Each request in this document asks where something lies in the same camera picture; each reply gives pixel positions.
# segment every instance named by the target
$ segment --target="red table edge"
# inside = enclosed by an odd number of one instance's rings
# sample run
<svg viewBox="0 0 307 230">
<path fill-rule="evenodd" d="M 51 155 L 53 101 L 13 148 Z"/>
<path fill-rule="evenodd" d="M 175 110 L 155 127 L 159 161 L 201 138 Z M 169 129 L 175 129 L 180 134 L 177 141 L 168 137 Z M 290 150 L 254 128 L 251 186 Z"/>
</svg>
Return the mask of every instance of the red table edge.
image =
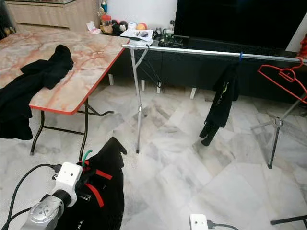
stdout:
<svg viewBox="0 0 307 230">
<path fill-rule="evenodd" d="M 108 73 L 108 71 L 110 70 L 110 68 L 113 66 L 114 62 L 118 59 L 118 57 L 122 54 L 122 52 L 124 51 L 125 48 L 122 48 L 119 53 L 116 55 L 116 57 L 114 58 L 114 60 L 110 63 L 110 65 L 108 66 L 108 68 L 105 70 L 105 72 L 101 75 L 101 77 L 98 79 L 98 81 L 95 83 L 95 85 L 90 89 L 90 91 L 86 94 L 86 96 L 82 99 L 82 101 L 78 104 L 78 106 L 71 112 L 64 112 L 64 111 L 60 111 L 60 110 L 56 110 L 56 109 L 48 109 L 48 108 L 42 108 L 39 106 L 34 106 L 34 105 L 30 105 L 31 109 L 37 109 L 37 110 L 42 110 L 42 111 L 46 111 L 46 112 L 52 112 L 52 113 L 57 113 L 57 114 L 64 114 L 64 115 L 73 115 L 75 114 L 78 109 L 81 107 L 81 105 L 83 105 L 83 103 L 85 102 L 85 100 L 91 95 L 91 93 L 96 89 L 97 85 L 100 83 L 100 81 L 102 80 L 102 78 L 104 78 L 104 76 Z"/>
</svg>

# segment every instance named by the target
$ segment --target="hanging black clothing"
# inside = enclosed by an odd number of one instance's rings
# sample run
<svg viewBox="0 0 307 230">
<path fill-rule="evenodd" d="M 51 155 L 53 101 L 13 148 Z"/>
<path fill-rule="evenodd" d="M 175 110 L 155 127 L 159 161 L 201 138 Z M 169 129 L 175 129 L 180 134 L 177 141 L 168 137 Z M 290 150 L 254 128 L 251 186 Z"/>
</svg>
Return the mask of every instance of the hanging black clothing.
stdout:
<svg viewBox="0 0 307 230">
<path fill-rule="evenodd" d="M 23 75 L 0 89 L 0 138 L 32 139 L 32 97 L 43 87 L 52 89 L 72 66 L 69 49 L 59 45 L 48 61 L 38 60 L 22 67 Z"/>
<path fill-rule="evenodd" d="M 90 177 L 88 183 L 94 186 L 100 194 L 103 205 L 99 203 L 88 188 L 82 187 L 82 192 L 92 195 L 90 201 L 80 198 L 74 206 L 64 210 L 55 230 L 119 230 L 124 213 L 123 172 L 124 167 L 121 152 L 127 151 L 116 138 L 111 138 L 103 148 L 88 160 L 92 169 L 98 169 L 111 175 L 110 180 L 99 175 Z"/>
<path fill-rule="evenodd" d="M 216 94 L 200 134 L 201 138 L 205 138 L 202 141 L 205 146 L 210 144 L 219 127 L 225 127 L 232 101 L 239 97 L 237 67 L 238 63 L 229 65 L 213 86 Z"/>
</svg>

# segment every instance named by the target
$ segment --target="red strap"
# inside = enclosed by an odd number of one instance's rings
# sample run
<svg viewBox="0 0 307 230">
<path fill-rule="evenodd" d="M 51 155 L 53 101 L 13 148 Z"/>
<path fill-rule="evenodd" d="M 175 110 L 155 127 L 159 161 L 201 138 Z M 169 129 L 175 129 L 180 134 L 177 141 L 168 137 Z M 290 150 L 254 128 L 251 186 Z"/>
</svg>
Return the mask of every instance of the red strap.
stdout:
<svg viewBox="0 0 307 230">
<path fill-rule="evenodd" d="M 103 172 L 103 171 L 100 171 L 99 169 L 96 169 L 96 174 L 97 174 L 98 176 L 105 177 L 105 178 L 107 178 L 108 180 L 111 180 L 111 179 L 112 179 L 112 176 L 111 176 L 110 174 L 107 174 L 107 173 L 105 173 L 105 172 Z"/>
<path fill-rule="evenodd" d="M 86 167 L 83 168 L 83 171 L 87 171 L 90 169 L 89 165 L 90 165 L 90 162 L 89 161 L 85 161 L 85 164 L 87 165 Z M 108 180 L 111 180 L 112 179 L 112 176 L 110 174 L 107 174 L 99 169 L 96 169 L 96 172 L 95 174 L 97 174 L 98 176 L 102 176 L 104 178 L 107 178 Z"/>
<path fill-rule="evenodd" d="M 89 187 L 89 189 L 94 193 L 94 195 L 96 196 L 96 200 L 98 202 L 99 207 L 103 207 L 104 202 L 101 198 L 101 195 L 99 194 L 98 190 L 92 186 L 91 184 L 85 184 L 87 187 Z"/>
</svg>

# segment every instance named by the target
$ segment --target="marble floor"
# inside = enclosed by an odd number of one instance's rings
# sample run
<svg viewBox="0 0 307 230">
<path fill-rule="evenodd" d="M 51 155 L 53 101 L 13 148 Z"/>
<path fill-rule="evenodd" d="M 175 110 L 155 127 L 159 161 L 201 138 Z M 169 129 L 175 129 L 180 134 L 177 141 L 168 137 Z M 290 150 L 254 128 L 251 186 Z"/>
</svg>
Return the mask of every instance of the marble floor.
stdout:
<svg viewBox="0 0 307 230">
<path fill-rule="evenodd" d="M 307 214 L 307 119 L 294 110 L 282 129 L 272 169 L 267 167 L 273 126 L 252 132 L 250 127 L 280 115 L 288 104 L 240 96 L 233 103 L 228 123 L 211 145 L 198 137 L 214 92 L 166 87 L 161 94 L 147 85 L 142 92 L 145 112 L 141 152 L 135 153 L 137 99 L 132 80 L 105 79 L 89 103 L 105 117 L 90 116 L 85 151 L 96 153 L 115 136 L 128 150 L 123 156 L 125 213 L 123 230 L 189 230 L 191 213 L 205 214 L 216 223 L 240 230 L 301 230 L 302 222 L 271 226 L 272 219 Z M 39 111 L 30 120 L 36 133 Z M 83 115 L 46 114 L 46 124 L 83 130 Z M 29 156 L 31 141 L 0 139 L 0 225 L 13 190 L 30 168 L 40 163 L 76 162 L 82 138 L 44 130 L 36 154 Z M 52 171 L 41 168 L 20 187 L 15 211 L 30 207 L 54 186 Z M 10 229 L 19 229 L 26 215 Z"/>
</svg>

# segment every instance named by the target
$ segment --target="red hanger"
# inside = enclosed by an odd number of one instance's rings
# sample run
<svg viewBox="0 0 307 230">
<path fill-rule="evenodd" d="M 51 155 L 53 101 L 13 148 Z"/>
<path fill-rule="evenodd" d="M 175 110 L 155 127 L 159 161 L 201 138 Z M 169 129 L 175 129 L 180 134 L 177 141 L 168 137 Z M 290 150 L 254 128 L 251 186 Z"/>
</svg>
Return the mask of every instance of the red hanger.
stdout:
<svg viewBox="0 0 307 230">
<path fill-rule="evenodd" d="M 296 97 L 297 99 L 301 100 L 302 102 L 307 104 L 307 90 L 304 87 L 304 85 L 296 78 L 296 73 L 294 72 L 295 69 L 301 68 L 304 65 L 304 60 L 301 57 L 297 57 L 297 59 L 301 60 L 301 64 L 299 66 L 294 66 L 291 69 L 289 68 L 285 68 L 285 69 L 281 69 L 278 68 L 276 66 L 270 66 L 270 65 L 262 65 L 260 66 L 258 73 L 262 74 L 264 77 L 266 77 L 267 79 L 269 79 L 271 82 L 273 82 L 274 84 L 276 84 L 277 86 L 279 86 L 280 88 L 282 88 L 283 90 L 287 91 L 289 94 L 291 94 L 292 96 Z M 306 96 L 301 98 L 299 95 L 296 95 L 295 93 L 291 92 L 290 90 L 286 89 L 284 86 L 280 85 L 279 83 L 277 83 L 275 80 L 273 80 L 272 78 L 270 78 L 269 76 L 267 76 L 266 74 L 264 74 L 261 69 L 263 67 L 269 67 L 269 68 L 273 68 L 273 69 L 277 69 L 279 70 L 278 75 L 280 75 L 281 77 L 283 77 L 284 79 L 286 79 L 288 82 L 293 83 L 293 82 L 297 82 L 302 89 L 304 90 Z"/>
</svg>

